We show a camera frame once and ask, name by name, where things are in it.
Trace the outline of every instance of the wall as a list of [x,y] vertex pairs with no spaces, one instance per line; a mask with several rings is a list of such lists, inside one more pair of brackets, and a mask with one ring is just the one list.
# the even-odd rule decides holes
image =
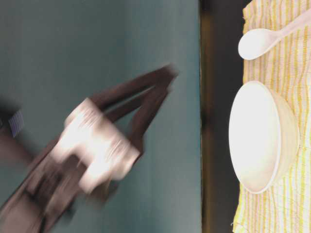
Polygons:
[[[199,9],[188,0],[11,0],[0,8],[0,96],[22,106],[42,149],[85,97],[174,63],[180,75],[146,153],[100,210],[83,204],[56,233],[201,231]],[[24,177],[0,169],[4,202]]]

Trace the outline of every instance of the bowl rim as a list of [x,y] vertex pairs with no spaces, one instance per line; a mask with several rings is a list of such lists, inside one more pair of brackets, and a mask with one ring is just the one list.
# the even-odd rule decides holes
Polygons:
[[231,112],[230,112],[230,120],[229,120],[229,131],[230,131],[230,122],[231,122],[231,116],[232,116],[232,110],[233,110],[233,106],[234,106],[234,103],[236,101],[236,97],[238,95],[238,93],[247,88],[249,85],[259,85],[263,88],[263,90],[268,94],[269,96],[269,99],[273,102],[273,106],[274,106],[274,114],[276,115],[277,117],[277,138],[278,138],[278,146],[277,146],[277,154],[276,154],[276,162],[274,164],[274,168],[273,168],[273,172],[272,172],[272,175],[268,181],[268,183],[266,184],[266,186],[259,190],[259,191],[252,191],[251,189],[249,189],[246,185],[243,184],[243,182],[241,182],[240,178],[238,177],[237,173],[236,173],[236,168],[234,166],[234,163],[233,163],[233,156],[231,154],[231,150],[230,150],[230,157],[231,157],[231,162],[232,162],[232,165],[233,165],[233,169],[235,171],[235,174],[239,180],[239,182],[242,184],[242,186],[250,193],[252,194],[260,194],[260,193],[263,193],[264,191],[266,191],[271,185],[272,183],[274,182],[275,178],[276,178],[276,174],[277,174],[277,171],[278,171],[278,167],[279,167],[279,162],[280,162],[280,156],[281,156],[281,145],[282,145],[282,134],[281,134],[281,123],[280,123],[280,116],[279,116],[279,112],[278,112],[278,108],[277,108],[277,104],[276,104],[276,101],[270,91],[270,89],[268,87],[266,87],[266,85],[264,85],[263,83],[259,82],[259,81],[248,81],[246,82],[245,84],[243,84],[243,86],[238,90],[234,100],[233,100],[233,104],[232,104],[232,107],[231,107]]

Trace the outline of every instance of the white bowl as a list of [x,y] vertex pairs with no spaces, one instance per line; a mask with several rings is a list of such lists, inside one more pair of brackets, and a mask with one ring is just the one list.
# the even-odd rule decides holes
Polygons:
[[299,148],[298,123],[286,100],[258,81],[244,84],[231,109],[229,147],[249,192],[262,193],[282,178]]

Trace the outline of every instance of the white spoon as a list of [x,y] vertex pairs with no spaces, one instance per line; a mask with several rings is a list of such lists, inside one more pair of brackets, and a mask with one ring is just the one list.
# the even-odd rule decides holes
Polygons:
[[248,31],[239,42],[239,54],[245,60],[253,60],[265,54],[281,39],[297,29],[311,24],[311,9],[279,31],[257,28]]

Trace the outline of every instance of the striped tablecloth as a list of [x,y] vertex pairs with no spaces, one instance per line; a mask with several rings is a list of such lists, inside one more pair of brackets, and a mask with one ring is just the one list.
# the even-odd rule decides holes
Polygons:
[[[311,0],[253,0],[243,10],[244,33],[282,29],[310,6]],[[310,55],[311,25],[287,36],[264,56],[244,61],[244,83],[258,80],[289,103],[299,122],[300,148],[291,169],[264,193],[250,194],[240,185],[235,233],[311,232]]]

